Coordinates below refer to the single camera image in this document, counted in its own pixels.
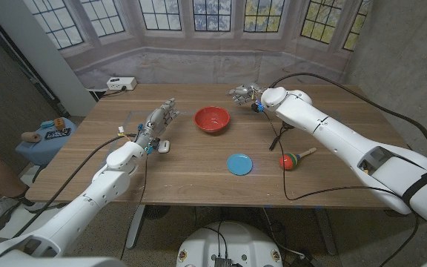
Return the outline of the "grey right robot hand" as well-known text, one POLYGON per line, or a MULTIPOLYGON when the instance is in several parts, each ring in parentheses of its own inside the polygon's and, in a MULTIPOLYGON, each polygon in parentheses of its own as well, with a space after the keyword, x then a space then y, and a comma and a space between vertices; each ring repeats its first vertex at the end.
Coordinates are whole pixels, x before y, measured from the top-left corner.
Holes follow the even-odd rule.
POLYGON ((266 88, 256 83, 247 83, 229 90, 228 95, 231 96, 236 105, 244 105, 249 102, 260 101, 265 91, 266 88))

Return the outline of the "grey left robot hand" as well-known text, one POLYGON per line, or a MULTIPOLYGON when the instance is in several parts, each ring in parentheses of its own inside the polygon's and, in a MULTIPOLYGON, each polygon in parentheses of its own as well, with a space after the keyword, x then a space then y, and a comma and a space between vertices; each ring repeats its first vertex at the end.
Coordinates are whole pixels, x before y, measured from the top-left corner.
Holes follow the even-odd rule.
POLYGON ((176 99, 171 98, 167 100, 147 116, 143 127, 139 130, 135 143, 146 149, 155 138, 160 137, 165 132, 166 127, 178 115, 176 99))

